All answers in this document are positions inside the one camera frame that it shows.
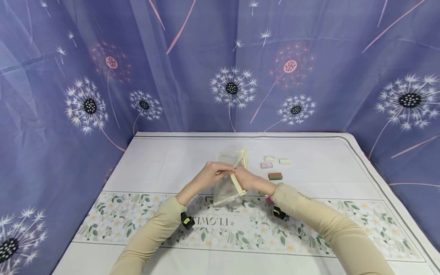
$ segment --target soap bar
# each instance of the soap bar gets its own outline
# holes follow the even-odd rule
[[[280,164],[292,164],[292,162],[288,158],[280,158],[279,163]]]
[[[261,169],[273,168],[272,162],[262,162],[260,163]]]
[[[275,161],[275,157],[272,156],[265,156],[264,161]]]
[[[282,180],[281,173],[269,173],[268,177],[269,177],[269,180]]]

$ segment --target dandelion print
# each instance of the dandelion print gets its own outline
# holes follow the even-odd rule
[[[239,47],[239,48],[243,47],[243,45],[244,44],[242,43],[241,39],[236,39],[235,40],[235,47],[232,51],[235,51],[235,48],[237,48],[237,47]]]
[[[299,86],[313,70],[314,60],[315,57],[310,53],[308,44],[305,43],[296,43],[279,50],[275,57],[274,69],[270,71],[270,74],[275,76],[275,82],[266,97],[261,101],[250,123],[252,123],[257,116],[261,106],[275,85],[279,84],[283,88]]]
[[[162,19],[161,19],[160,15],[159,15],[159,13],[158,13],[158,11],[157,11],[155,5],[153,4],[153,1],[148,0],[148,2],[150,2],[151,7],[153,8],[154,14],[155,14],[156,17],[158,18],[158,20],[159,20],[159,22],[160,22],[162,28],[165,30],[164,23],[162,23]]]
[[[310,96],[300,95],[293,98],[288,97],[278,110],[278,114],[282,116],[282,118],[267,128],[265,132],[280,122],[286,122],[288,125],[294,125],[295,123],[301,124],[315,113],[315,107],[316,103],[312,101]]]
[[[382,35],[384,35],[390,28],[392,28],[397,22],[399,22],[401,19],[403,19],[405,16],[407,16],[408,14],[410,14],[415,8],[417,8],[418,6],[420,6],[423,2],[424,2],[425,0],[421,0],[418,4],[416,4],[414,7],[412,7],[410,10],[408,10],[406,13],[404,13],[402,16],[400,16],[396,21],[394,21],[391,25],[389,25],[383,32],[381,32],[376,38],[374,38],[373,39],[373,41],[371,41],[369,44],[368,44],[368,46],[362,51],[362,53],[363,52],[365,52],[371,45],[373,45],[377,40],[379,40],[379,38],[381,38],[382,37]],[[385,11],[385,8],[386,8],[386,1],[385,1],[385,5],[384,5],[384,7],[383,7],[383,9],[382,9],[382,14],[383,14],[383,12]]]
[[[270,30],[266,30],[264,33],[261,33],[260,38],[264,38],[263,47],[266,44],[266,38],[271,37],[272,33]]]
[[[170,46],[168,47],[166,54],[169,54],[169,52],[172,50],[172,48],[174,48],[174,45],[177,43],[177,40],[179,39],[180,35],[182,34],[183,29],[185,28],[185,25],[187,24],[187,21],[191,15],[192,9],[194,8],[194,4],[195,4],[195,0],[193,0],[193,4],[191,5],[191,8],[187,14],[187,17],[185,18],[185,21],[183,22],[183,25],[180,28],[179,32],[177,33],[176,37],[172,40]]]
[[[130,106],[138,112],[138,116],[133,123],[133,135],[139,117],[145,117],[150,121],[161,118],[163,108],[157,99],[152,99],[150,94],[144,94],[139,90],[132,92],[130,93],[130,102]]]
[[[46,0],[40,0],[40,6],[42,6],[46,10],[46,12],[48,13],[49,17],[51,17],[51,14],[48,11],[48,4],[47,4]]]
[[[68,32],[67,36],[69,37],[70,40],[73,41],[73,43],[75,44],[75,48],[77,48],[77,43],[75,42],[75,39],[73,39],[75,36],[73,35],[73,33],[71,31]]]
[[[27,208],[21,215],[0,218],[0,274],[17,274],[38,256],[37,248],[47,239],[43,210]]]
[[[87,77],[84,77],[84,80],[75,79],[74,86],[66,89],[65,103],[67,108],[65,113],[74,126],[81,127],[83,134],[91,134],[93,129],[97,129],[103,132],[116,148],[125,152],[104,131],[108,114],[106,104],[97,90],[95,83]]]
[[[223,67],[220,72],[211,79],[211,91],[214,94],[216,103],[226,103],[229,107],[229,121],[231,127],[236,132],[231,119],[231,109],[245,108],[248,102],[255,99],[256,87],[258,79],[252,77],[253,74],[249,70],[240,72],[237,67],[230,69]]]
[[[107,91],[110,99],[110,106],[113,112],[114,119],[119,129],[119,121],[113,107],[113,101],[110,93],[110,80],[114,79],[118,83],[129,83],[131,74],[131,64],[128,62],[128,57],[123,52],[112,44],[103,41],[100,44],[92,47],[90,50],[92,61],[96,65],[96,71],[102,73],[107,78]]]
[[[428,120],[435,118],[440,106],[437,98],[439,90],[433,84],[440,80],[436,76],[425,76],[423,79],[415,74],[388,83],[379,95],[376,111],[387,111],[389,117],[384,128],[379,133],[368,158],[371,157],[376,144],[388,124],[400,124],[402,131],[409,131],[413,127],[423,129],[429,125]]]
[[[250,0],[249,7],[252,7],[252,16],[253,16],[253,8],[258,7],[258,1]]]
[[[66,51],[63,50],[63,49],[61,48],[61,46],[56,47],[56,51],[59,52],[59,55],[61,56],[61,63],[64,65],[64,61],[63,61],[63,59],[62,59],[62,56],[63,56],[63,55],[66,55]]]

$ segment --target white dandelion pattern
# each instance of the white dandelion pattern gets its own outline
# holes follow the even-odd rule
[[[63,50],[63,48],[61,48],[61,46],[58,46],[58,47],[56,47],[56,51],[61,56],[61,63],[64,65],[64,60],[62,59],[62,56],[67,54],[66,50]]]
[[[249,7],[252,8],[252,16],[253,16],[253,8],[258,7],[259,2],[256,0],[250,0]]]
[[[77,48],[78,46],[77,46],[77,43],[75,42],[75,39],[74,39],[75,35],[73,34],[73,32],[69,31],[67,33],[67,36],[69,37],[70,40],[73,41],[73,43],[75,44],[75,48]]]
[[[73,86],[67,87],[66,97],[65,113],[74,126],[81,127],[81,132],[85,135],[91,134],[93,129],[100,130],[116,148],[125,152],[125,149],[116,145],[104,131],[109,115],[93,81],[87,77],[75,79]]]
[[[135,125],[139,117],[145,117],[147,120],[160,119],[163,108],[157,99],[153,99],[150,94],[142,91],[130,93],[130,106],[138,112],[138,116],[133,123],[133,135],[135,134]]]
[[[260,38],[264,38],[263,47],[266,44],[266,38],[271,36],[272,36],[272,32],[268,29],[265,32],[261,33]]]
[[[409,74],[404,79],[397,79],[384,87],[375,110],[381,113],[387,112],[389,117],[371,148],[369,157],[388,124],[399,124],[402,131],[409,131],[412,128],[423,129],[430,124],[429,119],[440,114],[437,109],[440,106],[438,98],[440,91],[434,87],[439,81],[440,79],[434,75],[420,78],[415,74]]]
[[[281,120],[267,128],[269,130],[273,126],[281,122],[286,122],[288,125],[301,124],[307,118],[315,113],[316,103],[312,101],[310,96],[300,95],[288,97],[278,110],[278,115],[282,116]]]
[[[226,103],[229,107],[229,119],[231,121],[231,108],[245,108],[255,99],[258,79],[253,77],[249,70],[240,71],[237,67],[220,69],[220,72],[211,79],[211,92],[214,94],[216,103]]]
[[[232,51],[235,51],[235,49],[237,48],[237,47],[239,47],[239,48],[241,48],[241,47],[243,47],[243,43],[242,43],[242,41],[241,41],[241,39],[236,39],[235,40],[235,47],[234,47],[234,49],[232,50]]]
[[[37,248],[47,239],[44,210],[33,207],[23,210],[20,216],[0,218],[0,274],[17,274],[38,256]]]
[[[40,6],[42,6],[48,13],[49,17],[51,17],[51,14],[48,11],[48,3],[46,2],[46,0],[40,0]]]

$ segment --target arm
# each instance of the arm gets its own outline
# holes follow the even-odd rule
[[[130,239],[110,275],[140,275],[154,252],[180,225],[180,214],[187,210],[188,202],[234,171],[230,164],[207,162],[200,173],[176,196],[168,197],[154,216]]]
[[[240,184],[240,180],[252,181],[248,188],[271,196],[282,211],[323,236],[347,275],[395,275],[363,229],[346,215],[304,196],[289,185],[276,185],[258,176],[242,176],[242,173],[237,169],[235,174]]]

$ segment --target beige sleeve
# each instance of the beige sleeve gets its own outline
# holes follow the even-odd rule
[[[272,199],[283,212],[324,237],[347,275],[395,275],[363,229],[346,215],[282,183]]]
[[[180,214],[187,210],[171,196],[142,226],[119,255],[110,275],[140,275],[153,253],[180,225]]]

